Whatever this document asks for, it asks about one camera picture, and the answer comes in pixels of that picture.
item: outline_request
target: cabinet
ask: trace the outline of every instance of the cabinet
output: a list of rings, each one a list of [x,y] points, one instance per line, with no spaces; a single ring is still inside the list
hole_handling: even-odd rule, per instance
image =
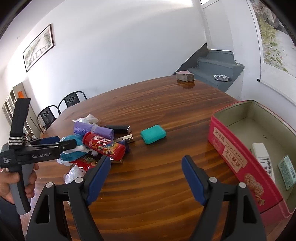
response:
[[[11,92],[9,93],[2,110],[8,120],[9,124],[12,123],[13,112],[15,110],[15,103],[18,98],[27,98],[24,86],[22,83],[19,83],[15,87],[12,88]],[[40,129],[38,128],[36,122],[36,115],[31,107],[29,106],[28,116],[24,123],[24,133],[26,135],[26,139],[30,140],[33,138],[40,138]]]

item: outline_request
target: window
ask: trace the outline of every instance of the window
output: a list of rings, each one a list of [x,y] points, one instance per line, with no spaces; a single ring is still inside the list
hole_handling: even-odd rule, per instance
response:
[[[261,1],[251,0],[251,4],[260,28],[264,63],[296,77],[296,47],[286,29]]]

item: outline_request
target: pink tin box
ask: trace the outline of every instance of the pink tin box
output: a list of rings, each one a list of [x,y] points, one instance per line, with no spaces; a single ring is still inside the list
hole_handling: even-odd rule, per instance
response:
[[[285,121],[256,101],[242,101],[212,115],[208,140],[253,193],[264,226],[293,214],[296,188],[286,190],[277,167],[286,155],[296,167],[296,132]],[[252,155],[252,143],[264,143],[276,183]]]

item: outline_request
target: person's finger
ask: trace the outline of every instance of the person's finger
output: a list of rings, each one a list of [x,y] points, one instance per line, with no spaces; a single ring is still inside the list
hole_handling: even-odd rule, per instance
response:
[[[26,194],[30,194],[31,192],[33,192],[35,189],[35,184],[29,184],[28,186],[26,186],[25,188],[25,192]]]
[[[0,183],[18,183],[20,175],[17,172],[0,172]]]
[[[0,182],[0,196],[6,198],[6,195],[9,193],[9,191],[9,184]]]
[[[32,174],[29,176],[29,183],[30,184],[34,184],[36,182],[37,179],[37,174],[36,172],[33,170]]]
[[[35,191],[33,190],[33,192],[26,194],[27,198],[33,198],[35,196]]]
[[[5,199],[6,199],[7,201],[9,201],[10,203],[12,203],[12,204],[15,203],[14,200],[13,200],[13,197],[12,197],[11,192],[9,192],[9,193],[6,195]]]
[[[34,170],[38,170],[39,169],[39,165],[37,163],[34,164]]]

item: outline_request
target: white remote control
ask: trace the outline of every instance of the white remote control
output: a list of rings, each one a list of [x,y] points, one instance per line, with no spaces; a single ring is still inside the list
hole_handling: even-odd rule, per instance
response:
[[[269,154],[263,143],[253,143],[251,148],[252,154],[256,157],[257,161],[264,168],[270,178],[276,183],[274,178],[274,170],[270,161]]]

